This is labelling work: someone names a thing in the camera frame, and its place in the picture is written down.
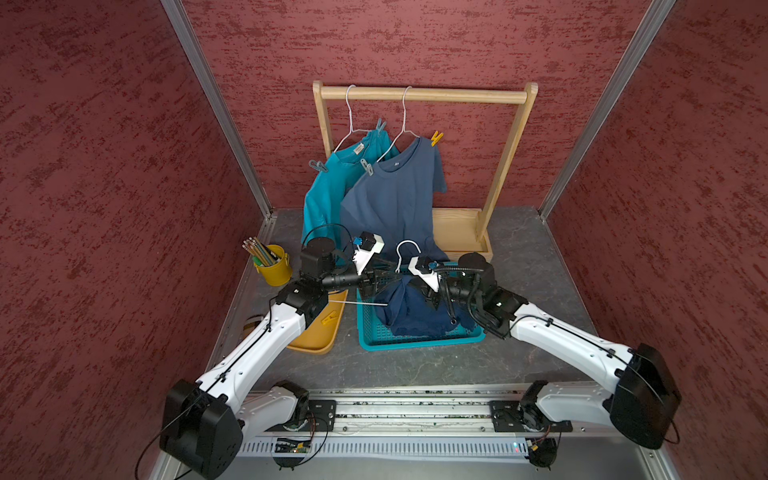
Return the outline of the navy blue t-shirt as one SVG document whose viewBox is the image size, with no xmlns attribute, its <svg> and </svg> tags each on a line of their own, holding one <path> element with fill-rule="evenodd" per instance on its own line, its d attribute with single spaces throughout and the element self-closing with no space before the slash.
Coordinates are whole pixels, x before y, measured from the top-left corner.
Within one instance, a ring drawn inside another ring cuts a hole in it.
<svg viewBox="0 0 768 480">
<path fill-rule="evenodd" d="M 419 277 L 404 275 L 374 297 L 376 315 L 395 336 L 441 337 L 458 327 L 469 331 L 476 326 L 467 310 L 454 306 L 449 314 L 446 302 L 428 298 L 434 291 Z"/>
</svg>

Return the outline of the grey clothespin on teal shoulder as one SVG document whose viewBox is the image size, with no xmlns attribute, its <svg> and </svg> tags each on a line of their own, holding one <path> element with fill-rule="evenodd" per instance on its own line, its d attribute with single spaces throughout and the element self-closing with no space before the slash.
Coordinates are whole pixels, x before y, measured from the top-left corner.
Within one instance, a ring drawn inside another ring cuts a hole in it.
<svg viewBox="0 0 768 480">
<path fill-rule="evenodd" d="M 314 169 L 314 170 L 316 170 L 318 172 L 321 172 L 321 173 L 327 173 L 328 172 L 327 165 L 324 162 L 322 162 L 322 161 L 310 160 L 308 162 L 308 165 L 309 165 L 310 168 L 312 168 L 312 169 Z"/>
</svg>

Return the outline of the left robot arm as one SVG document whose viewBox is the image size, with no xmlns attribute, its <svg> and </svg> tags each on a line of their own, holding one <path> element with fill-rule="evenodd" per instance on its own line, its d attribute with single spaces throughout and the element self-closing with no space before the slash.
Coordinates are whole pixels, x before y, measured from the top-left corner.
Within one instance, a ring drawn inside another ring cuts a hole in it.
<svg viewBox="0 0 768 480">
<path fill-rule="evenodd" d="M 274 297 L 261 323 L 223 360 L 194 382 L 178 381 L 168 392 L 157 442 L 162 451 L 204 479 L 218 478 L 235 459 L 246 435 L 304 417 L 302 389 L 275 386 L 250 401 L 256 381 L 278 355 L 321 314 L 329 294 L 372 286 L 370 261 L 384 248 L 378 234 L 364 232 L 343 269 L 332 239 L 312 239 L 301 250 L 297 279 Z"/>
</svg>

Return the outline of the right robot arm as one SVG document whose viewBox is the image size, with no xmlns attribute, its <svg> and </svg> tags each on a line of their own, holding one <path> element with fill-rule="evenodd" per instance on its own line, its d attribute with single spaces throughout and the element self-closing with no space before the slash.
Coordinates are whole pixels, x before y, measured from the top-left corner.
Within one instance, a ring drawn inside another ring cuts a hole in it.
<svg viewBox="0 0 768 480">
<path fill-rule="evenodd" d="M 493 266 L 478 253 L 461 256 L 455 265 L 417 257 L 408 270 L 432 289 L 449 314 L 465 312 L 485 332 L 533 345 L 592 380 L 584 388 L 533 382 L 518 403 L 527 430 L 545 433 L 566 421 L 606 425 L 637 445 L 658 449 L 677 429 L 674 415 L 681 394 L 655 348 L 611 342 L 548 314 L 501 287 Z"/>
</svg>

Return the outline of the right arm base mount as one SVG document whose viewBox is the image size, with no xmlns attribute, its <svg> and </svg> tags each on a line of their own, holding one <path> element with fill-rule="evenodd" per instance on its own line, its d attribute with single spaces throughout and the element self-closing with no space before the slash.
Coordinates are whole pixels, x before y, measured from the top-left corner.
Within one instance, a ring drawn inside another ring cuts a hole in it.
<svg viewBox="0 0 768 480">
<path fill-rule="evenodd" d="M 524 433 L 544 435 L 545 433 L 569 433 L 573 431 L 570 421 L 549 420 L 536 407 L 519 406 L 519 401 L 493 400 L 488 403 L 493 429 L 496 433 Z"/>
</svg>

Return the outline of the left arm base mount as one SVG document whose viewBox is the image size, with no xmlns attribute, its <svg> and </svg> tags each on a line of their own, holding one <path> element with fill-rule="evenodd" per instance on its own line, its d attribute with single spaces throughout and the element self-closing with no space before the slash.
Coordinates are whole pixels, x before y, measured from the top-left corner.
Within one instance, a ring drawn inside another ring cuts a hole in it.
<svg viewBox="0 0 768 480">
<path fill-rule="evenodd" d="M 337 405 L 336 400 L 310 399 L 299 420 L 274 425 L 268 428 L 267 432 L 309 434 L 333 431 Z"/>
</svg>

